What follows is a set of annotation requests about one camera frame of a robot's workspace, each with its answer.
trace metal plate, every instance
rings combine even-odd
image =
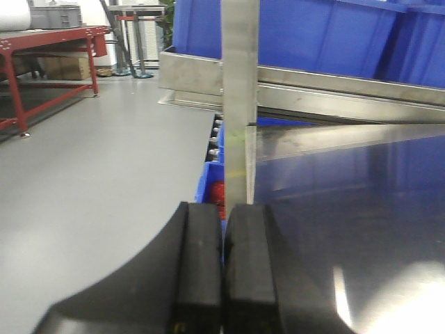
[[[258,129],[255,202],[345,323],[444,331],[445,126],[282,129]]]

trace metal frame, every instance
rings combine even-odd
[[[28,136],[27,119],[34,116],[51,106],[54,106],[70,97],[79,94],[80,92],[92,89],[95,96],[99,93],[97,85],[96,71],[93,57],[100,57],[106,55],[105,35],[109,33],[106,26],[87,26],[81,28],[39,31],[39,32],[19,32],[19,33],[0,33],[0,56],[4,58],[4,67],[0,67],[0,72],[4,73],[9,83],[9,89],[13,104],[15,108],[16,117],[14,118],[0,118],[0,129],[5,129],[12,125],[18,125],[22,136]],[[91,71],[91,84],[75,84],[75,83],[33,83],[33,84],[19,84],[17,82],[16,73],[13,66],[13,56],[17,51],[32,52],[37,54],[45,52],[44,47],[50,46],[50,50],[54,50],[54,45],[62,42],[69,42],[75,40],[84,40],[86,47],[75,49],[63,49],[63,51],[84,51],[88,54],[88,60]],[[20,87],[30,88],[70,88],[71,91],[59,95],[58,97],[41,104],[30,110],[25,110],[22,99],[20,97]]]
[[[246,127],[257,121],[259,1],[223,0],[222,107],[225,121],[225,209],[246,203]]]
[[[159,85],[166,104],[221,110],[223,63],[161,53]],[[259,111],[276,118],[307,116],[340,123],[444,123],[445,90],[376,80],[258,67]]]

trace cardboard box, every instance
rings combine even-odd
[[[46,58],[45,66],[48,79],[84,80],[91,77],[87,58]]]

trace reflective metal surface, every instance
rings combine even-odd
[[[218,59],[164,51],[159,54],[159,63],[159,87],[222,95],[223,65]]]
[[[223,94],[223,74],[218,59],[171,51],[161,55],[162,88],[180,90],[181,95],[192,93],[188,95],[188,105],[196,107],[205,106],[201,103],[203,94]],[[258,67],[258,82],[259,105],[278,118],[284,114],[306,113],[322,118],[389,124],[445,122],[445,91],[437,88],[264,66]],[[168,100],[166,103],[182,102]]]
[[[356,333],[443,333],[445,126],[264,127],[255,202]]]
[[[259,1],[223,0],[225,208],[247,202],[246,127],[257,121]]]

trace vertical metal bar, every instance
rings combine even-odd
[[[140,72],[142,75],[145,74],[145,57],[144,57],[144,50],[142,47],[142,36],[140,35],[140,21],[139,16],[135,12],[133,14],[134,21],[133,21],[133,29],[134,29],[134,35],[136,40],[136,50],[138,52],[138,58],[139,58],[139,67]]]
[[[116,29],[119,31],[119,34],[122,36],[122,21],[115,20]],[[119,74],[124,72],[124,52],[120,48],[118,43],[115,44],[115,53],[116,53],[116,69]]]
[[[95,96],[99,94],[99,85],[97,85],[97,76],[96,76],[96,68],[95,68],[95,60],[92,57],[92,54],[94,52],[93,46],[92,46],[92,38],[87,37],[86,38],[86,49],[88,52],[88,62],[90,63],[90,73],[91,73],[91,80],[92,80],[92,90],[95,92]]]
[[[246,127],[257,121],[259,0],[222,0],[226,211],[247,202]]]
[[[26,123],[26,114],[23,107],[22,98],[20,97],[19,84],[17,82],[17,77],[15,76],[13,55],[4,54],[4,59],[6,77],[9,81],[9,90],[13,99],[15,115],[17,116],[17,122],[19,124],[20,131],[24,133],[28,131],[28,124]]]

